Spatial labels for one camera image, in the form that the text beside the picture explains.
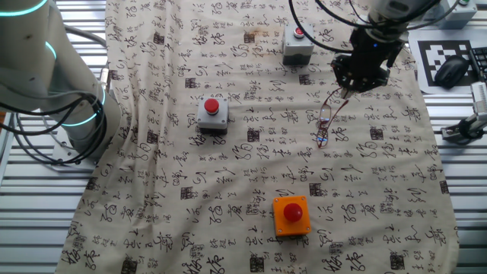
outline beige tablecloth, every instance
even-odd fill
[[[325,4],[353,18],[348,2]],[[294,5],[320,42],[350,48],[350,27]],[[110,0],[106,16],[123,116],[57,273],[452,272],[454,212],[406,50],[318,149],[333,55],[315,47],[309,65],[282,65],[286,1]],[[228,99],[227,135],[198,133],[201,96]],[[311,232],[276,237],[272,200],[300,195]]]

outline computer mouse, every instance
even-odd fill
[[[434,81],[441,87],[450,89],[465,75],[469,65],[469,61],[462,56],[450,56],[436,73]]]

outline red push button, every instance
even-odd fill
[[[303,217],[303,209],[298,204],[290,203],[284,207],[284,217],[288,221],[299,221]]]
[[[294,36],[298,39],[301,39],[304,37],[304,33],[299,27],[296,27],[296,29],[294,30]]]
[[[216,99],[211,98],[205,102],[205,110],[210,115],[215,115],[218,112],[219,107],[220,107],[220,104],[218,103],[218,100],[216,100]]]

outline small wire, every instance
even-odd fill
[[[93,154],[93,152],[100,146],[100,144],[103,142],[103,139],[105,138],[105,135],[107,133],[107,121],[104,119],[104,111],[103,111],[103,105],[101,105],[100,102],[97,102],[97,106],[98,106],[98,109],[96,110],[94,108],[94,111],[95,112],[100,112],[102,113],[102,117],[101,118],[96,118],[96,121],[99,122],[99,124],[102,125],[103,128],[101,127],[97,127],[97,129],[102,129],[100,131],[100,134],[98,135],[97,139],[95,140],[95,144],[93,146],[88,146],[86,147],[85,150],[83,150],[83,152],[81,152],[78,156],[70,159],[70,160],[67,160],[67,161],[59,161],[59,160],[56,160],[56,159],[53,159],[45,154],[43,154],[41,151],[37,150],[33,145],[32,143],[30,142],[30,140],[28,139],[28,137],[26,137],[24,135],[24,139],[26,140],[27,144],[30,146],[30,149],[33,149],[35,152],[37,152],[40,156],[44,157],[45,159],[49,160],[49,161],[45,161],[43,159],[39,159],[38,157],[36,157],[35,155],[31,154],[29,151],[28,151],[28,148],[26,148],[24,146],[24,144],[22,143],[22,141],[20,140],[19,136],[17,134],[14,135],[15,139],[17,140],[19,146],[26,152],[26,154],[28,154],[29,156],[31,156],[34,160],[37,160],[41,163],[44,163],[44,164],[54,164],[54,165],[64,165],[64,164],[73,164],[73,163],[78,163],[79,161],[82,161],[84,160],[85,158],[88,158],[91,154]],[[17,119],[18,119],[18,126],[20,129],[23,130],[23,127],[22,127],[22,124],[21,124],[21,120],[17,114]]]
[[[357,15],[357,18],[358,18],[360,21],[362,21],[362,22],[364,22],[364,23],[366,23],[366,24],[372,24],[372,22],[367,22],[366,20],[364,20],[364,19],[362,19],[362,18],[360,17],[360,15],[358,14],[357,10],[356,10],[356,9],[355,9],[355,7],[353,6],[353,2],[352,2],[352,0],[350,0],[350,7],[352,7],[353,12],[355,13],[355,15]]]
[[[439,3],[441,0],[434,0],[433,2],[431,2],[431,4],[423,9],[420,9],[418,10],[416,13],[413,13],[413,14],[410,14],[406,17],[404,17],[403,19],[399,20],[399,21],[391,21],[391,22],[387,22],[385,24],[378,24],[378,25],[375,25],[375,26],[370,26],[370,25],[362,25],[362,24],[356,24],[354,22],[351,22],[351,21],[348,21],[346,19],[343,19],[341,18],[340,16],[338,16],[337,14],[333,13],[331,10],[329,10],[320,0],[315,0],[315,2],[318,4],[318,6],[320,6],[320,8],[322,8],[329,16],[335,18],[336,20],[342,22],[342,23],[345,23],[349,26],[352,26],[352,27],[358,27],[358,28],[364,28],[364,29],[384,29],[384,28],[387,28],[387,27],[393,27],[393,26],[397,26],[397,25],[400,25],[400,24],[404,24],[404,23],[407,23],[408,21],[414,19],[414,18],[417,18],[419,15],[421,14],[424,14],[428,9],[432,8],[433,6],[435,6],[437,3]]]
[[[77,99],[76,101],[74,101],[73,103],[69,104],[68,107],[71,106],[71,108],[68,110],[68,112],[64,115],[64,117],[57,123],[55,124],[54,126],[46,129],[46,130],[42,130],[42,131],[39,131],[39,132],[25,132],[24,130],[16,130],[16,129],[12,129],[11,127],[9,126],[6,126],[4,123],[0,123],[0,127],[9,131],[9,132],[13,132],[14,134],[20,134],[20,135],[28,135],[28,136],[38,136],[38,135],[42,135],[42,134],[46,134],[46,133],[49,133],[51,131],[53,131],[54,129],[57,129],[59,128],[68,118],[69,118],[69,115],[71,115],[71,113],[73,111],[75,111],[75,108],[80,104],[80,102],[82,102],[84,99],[84,97],[81,97],[79,99]]]
[[[50,92],[56,92],[57,94],[48,95],[48,96],[36,96],[36,95],[32,95],[32,94],[24,94],[24,93],[18,91],[17,89],[15,89],[15,88],[12,88],[12,87],[7,86],[5,83],[3,83],[1,81],[0,81],[0,84],[3,84],[12,93],[15,93],[17,95],[20,95],[20,96],[23,96],[23,97],[27,97],[27,98],[30,98],[30,99],[36,99],[36,100],[50,100],[50,99],[54,99],[54,98],[64,97],[64,96],[71,95],[71,94],[87,94],[87,95],[92,95],[91,92],[86,92],[86,91],[68,91],[68,92],[50,91]],[[96,95],[97,95],[97,100],[98,100],[98,98],[100,97],[100,92],[97,91],[96,92]]]
[[[443,15],[441,15],[439,18],[437,18],[437,19],[435,19],[435,20],[433,20],[431,22],[428,22],[426,24],[420,24],[420,25],[417,25],[417,26],[414,26],[414,27],[408,27],[408,28],[406,28],[406,30],[417,30],[417,29],[420,29],[422,27],[427,27],[427,26],[431,26],[432,24],[436,24],[437,22],[445,19],[446,16],[448,16],[450,13],[452,13],[455,10],[455,8],[457,7],[457,5],[459,3],[460,3],[460,0],[456,0],[455,1],[455,4],[452,5],[451,8],[448,11],[446,11]]]
[[[47,124],[46,117],[43,116],[42,119],[43,119],[44,126],[46,127],[46,129],[48,129],[49,128],[49,125]],[[61,147],[67,148],[67,149],[71,149],[71,150],[75,150],[74,148],[68,146],[67,144],[65,145],[61,141],[59,141],[58,138],[54,135],[54,132],[49,132],[49,134],[54,139],[54,141],[56,141],[56,143],[58,143],[59,145],[61,145]]]
[[[22,114],[27,114],[27,115],[31,115],[31,116],[46,116],[46,115],[58,114],[64,110],[67,110],[68,108],[72,107],[74,104],[76,104],[76,105],[79,104],[82,101],[80,99],[83,99],[83,98],[85,98],[85,95],[81,96],[81,98],[73,101],[72,103],[65,105],[64,107],[61,107],[60,109],[50,110],[50,111],[46,111],[46,112],[33,112],[33,111],[21,110],[21,109],[18,109],[17,107],[11,107],[11,106],[4,104],[2,102],[0,102],[0,107],[3,107],[6,110],[10,110],[10,111],[13,111],[16,113],[22,113]]]
[[[80,30],[80,29],[78,29],[76,27],[71,27],[71,26],[68,26],[68,25],[64,25],[64,28],[66,29],[66,32],[67,33],[72,33],[74,35],[78,35],[80,37],[83,37],[83,38],[86,38],[86,39],[95,41],[95,42],[99,43],[104,48],[107,47],[106,40],[103,39],[103,38],[101,38],[101,37],[99,37],[96,34],[93,34],[93,33],[89,32],[89,31]]]
[[[294,10],[294,6],[292,4],[292,0],[289,0],[289,8],[291,9],[291,14],[292,14],[292,17],[294,18],[294,22],[296,23],[296,25],[303,31],[303,34],[305,35],[306,38],[308,38],[311,42],[313,42],[315,45],[319,46],[320,48],[322,49],[327,49],[327,50],[331,50],[335,53],[352,53],[351,50],[345,50],[345,49],[336,49],[336,48],[333,48],[331,46],[327,46],[327,45],[324,45],[318,41],[316,41],[305,29],[304,27],[301,25],[301,23],[299,22],[298,20],[298,16],[296,15],[296,11]]]

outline teal light ring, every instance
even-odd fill
[[[21,16],[21,15],[26,15],[29,14],[33,11],[38,10],[40,7],[44,6],[46,4],[47,0],[42,0],[39,4],[33,6],[32,8],[28,8],[23,11],[0,11],[0,17],[14,17],[14,16]]]
[[[53,46],[51,46],[51,44],[48,43],[47,41],[46,41],[46,46],[47,48],[51,49],[51,52],[53,52],[54,60],[58,59],[58,56],[56,55],[56,51],[53,49]]]
[[[102,104],[102,105],[104,105],[104,104],[105,104],[105,97],[106,97],[106,95],[105,95],[105,90],[103,90],[103,100],[101,101],[101,104]],[[63,125],[63,126],[81,126],[81,125],[84,125],[85,123],[88,123],[88,122],[90,122],[91,120],[93,120],[93,119],[94,119],[94,117],[96,117],[96,116],[97,116],[98,112],[99,112],[99,110],[98,110],[98,111],[97,111],[95,114],[93,114],[93,115],[92,115],[90,118],[86,119],[86,120],[85,120],[85,121],[83,121],[83,122],[76,123],[76,124],[62,124],[62,125]]]

